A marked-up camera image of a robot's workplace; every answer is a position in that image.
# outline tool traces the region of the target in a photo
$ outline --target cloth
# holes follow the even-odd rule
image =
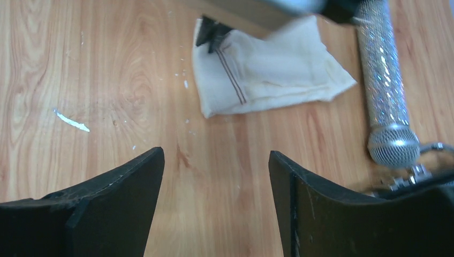
[[[192,61],[205,118],[331,101],[357,83],[327,51],[315,16],[264,40],[233,30],[212,54],[195,46],[200,24]]]

